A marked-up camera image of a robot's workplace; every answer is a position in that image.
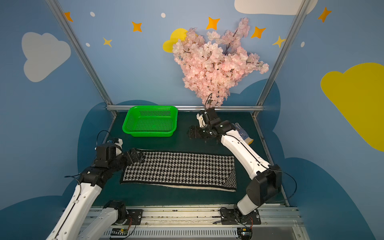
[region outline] painted cloud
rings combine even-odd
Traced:
[[[247,14],[296,15],[302,0],[235,0],[235,9]],[[318,0],[312,0],[307,9],[310,13]]]
[[[50,33],[24,34],[22,48],[27,58],[24,73],[32,82],[40,82],[71,56],[68,43],[57,40]]]

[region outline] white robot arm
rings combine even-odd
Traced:
[[[250,184],[246,195],[235,208],[238,219],[249,214],[281,192],[282,171],[278,165],[270,165],[261,158],[240,136],[239,132],[229,121],[221,121],[214,108],[201,111],[197,115],[199,127],[191,126],[190,138],[219,138],[243,165],[247,171]]]
[[[251,179],[246,195],[235,206],[236,218],[240,221],[281,191],[281,169],[277,165],[271,166],[255,153],[229,121],[220,120],[214,108],[202,111],[197,118],[200,126],[191,127],[190,138],[219,138],[243,165]],[[96,148],[93,165],[81,173],[79,185],[67,208],[46,240],[98,240],[112,224],[127,221],[125,205],[110,201],[99,217],[79,235],[80,227],[106,181],[124,166],[142,160],[140,152],[135,149],[122,152],[121,146],[122,140],[114,139]]]
[[[104,206],[100,216],[79,235],[80,227],[106,181],[114,172],[141,159],[140,153],[135,149],[123,153],[121,146],[122,140],[114,139],[96,148],[97,155],[93,165],[81,173],[79,185],[76,186],[67,208],[46,240],[98,240],[112,224],[127,221],[125,205],[110,201]]]

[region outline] green plastic basket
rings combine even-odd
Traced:
[[[127,112],[122,130],[134,137],[170,137],[177,113],[174,106],[136,106]]]

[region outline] pink artificial flower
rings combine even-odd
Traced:
[[[269,70],[268,64],[259,62],[257,54],[248,55],[241,47],[240,39],[247,37],[250,30],[247,18],[241,20],[235,33],[228,30],[220,37],[215,31],[208,32],[208,43],[195,30],[189,29],[185,40],[174,44],[173,54],[185,75],[185,87],[195,91],[203,104],[212,94],[210,106],[220,106],[230,95],[229,89],[242,78],[254,70],[261,74]]]
[[[210,41],[216,40],[220,38],[220,34],[218,34],[216,31],[213,31],[212,33],[207,32],[208,39]]]

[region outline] dark green mat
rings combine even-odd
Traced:
[[[250,113],[217,113],[222,120],[238,122],[249,134],[254,142],[250,145],[260,157],[267,160],[256,127]],[[215,140],[205,142],[201,139],[189,139],[188,129],[191,125],[198,125],[196,113],[179,112],[177,129],[171,137],[132,137],[122,131],[126,113],[119,113],[111,130],[110,138],[118,137],[123,140],[122,148],[128,151],[131,148],[151,149],[162,151],[202,152],[213,154],[231,154],[220,142]],[[101,194],[94,202],[94,206],[102,206],[109,200],[123,201],[127,206],[133,205],[195,205],[195,204],[235,204],[245,195],[245,189],[251,181],[247,172],[239,161],[236,167],[236,192],[219,190],[176,189],[147,184],[121,184],[121,172],[108,180]],[[283,200],[282,194],[270,201]]]

